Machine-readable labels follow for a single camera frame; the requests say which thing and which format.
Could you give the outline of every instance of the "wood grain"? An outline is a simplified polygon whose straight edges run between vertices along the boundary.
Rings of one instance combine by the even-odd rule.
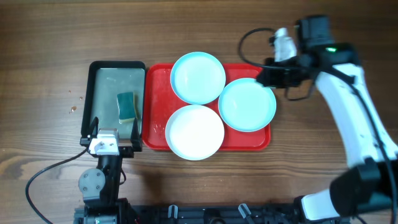
[[[246,31],[288,27],[293,34],[292,24],[309,14],[329,14],[335,39],[355,44],[374,104],[398,140],[397,1],[43,2],[65,4],[0,6],[2,223],[42,223],[25,199],[27,180],[83,150],[78,143],[84,100],[79,97],[85,97],[92,61],[141,60],[150,67],[200,50],[223,63],[240,62],[236,47]],[[267,34],[250,37],[247,56],[257,61],[270,57],[266,40]],[[120,197],[134,205],[260,204],[328,187],[346,164],[325,101],[315,93],[292,103],[281,91],[275,93],[272,142],[262,152],[222,152],[190,162],[145,148],[124,161],[127,182]],[[69,114],[72,106],[77,110]],[[32,184],[32,199],[55,223],[71,223],[73,209],[83,205],[77,180],[95,165],[84,155],[48,171]],[[389,212],[365,218],[385,223]]]

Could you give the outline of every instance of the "plate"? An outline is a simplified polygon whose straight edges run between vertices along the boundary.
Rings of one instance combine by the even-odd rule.
[[[214,56],[192,52],[174,64],[170,83],[174,93],[184,102],[204,105],[217,99],[225,86],[223,65]]]
[[[171,150],[183,159],[197,161],[213,155],[224,139],[224,125],[212,109],[200,105],[180,108],[165,129]]]
[[[252,132],[267,126],[276,112],[272,90],[254,78],[240,78],[228,84],[218,100],[223,121],[231,128]]]

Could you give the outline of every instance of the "sponge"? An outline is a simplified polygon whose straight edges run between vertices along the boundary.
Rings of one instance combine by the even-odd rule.
[[[137,117],[136,101],[132,92],[120,93],[118,97],[119,123],[133,122]]]

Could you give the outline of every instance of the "light blue plate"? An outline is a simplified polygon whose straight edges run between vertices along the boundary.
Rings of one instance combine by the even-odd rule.
[[[184,102],[204,105],[217,99],[223,91],[224,67],[208,53],[192,52],[174,64],[170,83],[174,93]]]
[[[240,78],[228,84],[218,100],[221,118],[231,128],[252,132],[267,126],[276,112],[272,90],[253,78]]]

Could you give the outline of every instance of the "red tray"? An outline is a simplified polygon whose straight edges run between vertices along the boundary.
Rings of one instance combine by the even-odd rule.
[[[239,78],[254,78],[261,68],[244,63],[223,64],[226,84]],[[188,103],[180,100],[170,85],[172,63],[152,66],[146,75],[142,140],[155,150],[170,150],[165,138],[165,128],[170,116]],[[218,115],[218,98],[205,105]],[[271,129],[265,128],[252,133],[234,130],[224,123],[225,136],[220,151],[260,151],[271,140]]]

